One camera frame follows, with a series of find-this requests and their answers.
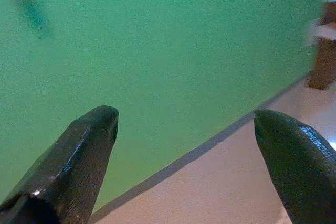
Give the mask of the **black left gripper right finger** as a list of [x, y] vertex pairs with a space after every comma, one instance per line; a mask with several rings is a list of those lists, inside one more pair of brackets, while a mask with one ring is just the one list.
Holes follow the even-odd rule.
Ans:
[[335, 149], [284, 113], [254, 113], [257, 145], [292, 223], [335, 223]]

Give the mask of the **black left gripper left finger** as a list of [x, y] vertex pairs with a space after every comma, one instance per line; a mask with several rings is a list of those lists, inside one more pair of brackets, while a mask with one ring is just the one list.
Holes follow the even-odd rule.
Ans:
[[72, 121], [1, 202], [1, 223], [88, 223], [118, 133], [116, 108]]

